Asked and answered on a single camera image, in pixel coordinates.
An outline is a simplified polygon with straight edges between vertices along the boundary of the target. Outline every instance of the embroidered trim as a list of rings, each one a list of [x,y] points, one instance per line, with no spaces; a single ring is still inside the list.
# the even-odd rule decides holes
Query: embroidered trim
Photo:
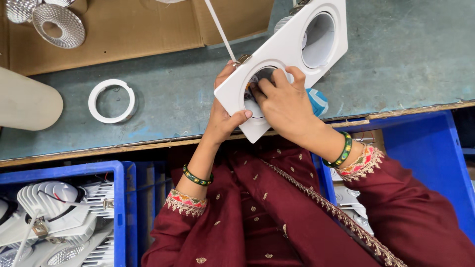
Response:
[[[167,206],[168,208],[171,207],[173,211],[178,209],[180,214],[185,212],[184,215],[186,216],[191,214],[193,217],[199,217],[205,212],[207,203],[207,199],[199,200],[172,189],[170,194],[168,194],[164,206]]]
[[[374,252],[374,254],[383,259],[383,262],[386,266],[393,266],[393,267],[407,267],[407,265],[402,262],[402,260],[398,259],[389,249],[381,244],[375,237],[370,235],[368,232],[363,230],[353,219],[351,219],[346,213],[344,213],[341,209],[336,207],[335,205],[331,204],[327,199],[322,197],[320,194],[315,193],[314,191],[306,188],[301,183],[297,182],[292,176],[285,173],[283,170],[268,164],[265,161],[262,161],[271,167],[275,172],[277,172],[280,176],[286,178],[289,182],[295,185],[298,189],[306,193],[309,197],[312,197],[317,203],[319,203],[323,210],[326,209],[326,212],[330,213],[334,218],[337,218],[346,228],[348,228],[351,232],[353,232],[356,236],[358,236],[365,244]]]
[[[384,154],[379,149],[365,144],[363,154],[353,164],[335,170],[344,181],[359,181],[360,177],[366,177],[366,173],[374,173],[374,168],[381,168],[381,158]]]

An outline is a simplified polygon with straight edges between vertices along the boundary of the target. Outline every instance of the bangle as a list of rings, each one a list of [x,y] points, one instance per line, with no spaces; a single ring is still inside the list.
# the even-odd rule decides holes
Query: bangle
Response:
[[[348,155],[350,154],[350,151],[352,150],[353,139],[350,136],[350,134],[347,132],[340,132],[340,133],[345,136],[345,147],[343,148],[342,154],[333,163],[329,163],[328,161],[323,160],[323,163],[330,168],[336,168],[340,166],[343,162],[345,162],[345,160],[348,158]]]
[[[193,174],[191,174],[190,171],[188,171],[188,168],[186,167],[188,164],[185,164],[183,166],[183,174],[190,180],[192,181],[193,183],[197,183],[199,185],[202,185],[202,186],[208,186],[210,185],[212,182],[213,182],[213,173],[211,173],[210,177],[209,177],[209,181],[207,180],[202,180],[196,176],[194,176]]]

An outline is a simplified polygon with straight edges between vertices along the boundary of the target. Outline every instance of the blue cloth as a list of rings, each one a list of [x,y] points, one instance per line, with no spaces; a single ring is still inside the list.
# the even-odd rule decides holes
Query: blue cloth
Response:
[[[318,90],[308,88],[306,89],[310,103],[312,104],[313,114],[320,116],[328,111],[328,100]]]

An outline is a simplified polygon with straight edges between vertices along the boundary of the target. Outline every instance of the white plastic ring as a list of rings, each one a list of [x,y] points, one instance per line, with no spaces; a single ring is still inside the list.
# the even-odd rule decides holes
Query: white plastic ring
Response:
[[[127,110],[122,115],[120,115],[118,117],[115,117],[115,118],[106,118],[106,117],[103,117],[102,115],[100,115],[99,112],[97,112],[97,108],[95,106],[95,103],[97,101],[97,97],[99,96],[99,94],[102,91],[104,91],[104,89],[106,87],[111,86],[111,85],[118,85],[118,86],[122,86],[123,88],[125,88],[127,90],[127,92],[129,93],[130,103],[129,103],[129,106],[127,107]],[[135,95],[133,94],[132,88],[127,86],[127,84],[124,81],[117,80],[117,79],[110,79],[110,80],[105,80],[105,81],[99,83],[98,85],[96,85],[94,87],[94,89],[92,89],[92,92],[89,95],[88,104],[89,104],[89,111],[91,112],[92,116],[96,120],[98,120],[100,122],[103,122],[103,123],[106,123],[106,124],[114,124],[114,123],[126,121],[130,117],[132,117],[132,115],[133,115],[132,112],[133,112],[134,106],[135,106]]]

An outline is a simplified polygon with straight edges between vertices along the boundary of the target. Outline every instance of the embroidered sleeve cuff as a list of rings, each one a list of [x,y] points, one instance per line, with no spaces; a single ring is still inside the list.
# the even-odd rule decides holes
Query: embroidered sleeve cuff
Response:
[[[165,201],[165,206],[173,211],[178,210],[180,214],[183,212],[186,216],[191,214],[193,217],[199,217],[204,213],[207,202],[207,199],[199,200],[172,189]]]
[[[363,154],[353,164],[335,169],[344,181],[359,181],[360,177],[373,173],[374,168],[380,168],[381,158],[384,158],[384,154],[379,149],[365,144]]]

